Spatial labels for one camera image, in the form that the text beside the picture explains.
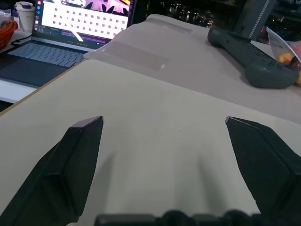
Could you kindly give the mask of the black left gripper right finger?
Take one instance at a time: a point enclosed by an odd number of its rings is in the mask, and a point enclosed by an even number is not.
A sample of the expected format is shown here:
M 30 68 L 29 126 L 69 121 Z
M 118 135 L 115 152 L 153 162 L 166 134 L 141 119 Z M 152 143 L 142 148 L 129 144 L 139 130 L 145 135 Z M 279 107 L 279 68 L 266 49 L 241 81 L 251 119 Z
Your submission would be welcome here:
M 300 218 L 301 157 L 271 128 L 227 117 L 239 171 L 263 215 Z

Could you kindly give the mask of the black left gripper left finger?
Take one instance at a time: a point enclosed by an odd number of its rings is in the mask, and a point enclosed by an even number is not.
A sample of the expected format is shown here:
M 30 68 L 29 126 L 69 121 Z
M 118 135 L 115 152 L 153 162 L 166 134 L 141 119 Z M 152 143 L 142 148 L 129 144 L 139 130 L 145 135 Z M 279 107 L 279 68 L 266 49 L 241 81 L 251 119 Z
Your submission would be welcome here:
M 78 222 L 93 181 L 102 116 L 79 121 L 35 165 L 0 216 L 2 226 Z

